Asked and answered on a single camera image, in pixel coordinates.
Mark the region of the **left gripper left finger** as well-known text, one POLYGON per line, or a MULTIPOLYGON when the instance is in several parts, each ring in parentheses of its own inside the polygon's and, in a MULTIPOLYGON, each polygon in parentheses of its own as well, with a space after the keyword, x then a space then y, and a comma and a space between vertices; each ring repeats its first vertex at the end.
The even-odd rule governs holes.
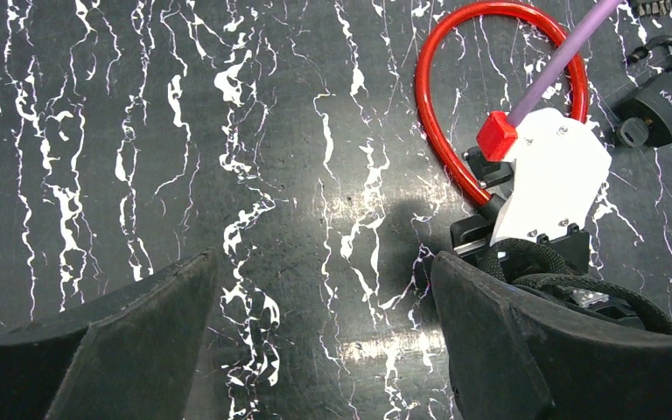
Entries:
POLYGON ((217 274, 203 251, 0 332, 0 419, 180 419, 217 274))

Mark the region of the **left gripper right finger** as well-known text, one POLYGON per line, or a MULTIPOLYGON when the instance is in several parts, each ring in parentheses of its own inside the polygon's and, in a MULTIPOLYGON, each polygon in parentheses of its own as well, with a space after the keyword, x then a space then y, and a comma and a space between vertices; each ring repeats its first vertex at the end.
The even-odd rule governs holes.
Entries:
POLYGON ((672 419, 672 336, 564 308, 442 252, 430 287, 465 419, 672 419))

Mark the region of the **black padlock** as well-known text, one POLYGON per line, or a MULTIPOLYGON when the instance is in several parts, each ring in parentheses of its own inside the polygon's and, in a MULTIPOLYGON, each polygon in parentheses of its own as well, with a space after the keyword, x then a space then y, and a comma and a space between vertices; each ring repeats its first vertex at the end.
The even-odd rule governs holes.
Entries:
MULTIPOLYGON (((672 48, 672 36, 651 38, 626 56, 628 65, 644 60, 658 46, 672 48)), ((651 77, 628 94, 615 107, 620 125, 628 118, 638 117, 649 127, 650 135, 642 147, 659 148, 672 144, 672 66, 651 77)))

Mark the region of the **black comb strip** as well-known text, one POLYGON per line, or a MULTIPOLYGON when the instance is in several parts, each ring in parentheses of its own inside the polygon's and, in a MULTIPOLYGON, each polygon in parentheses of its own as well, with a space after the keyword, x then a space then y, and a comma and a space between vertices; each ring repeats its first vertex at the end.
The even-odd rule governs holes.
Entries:
POLYGON ((631 0, 629 3, 638 17, 667 15, 672 11, 672 0, 631 0))

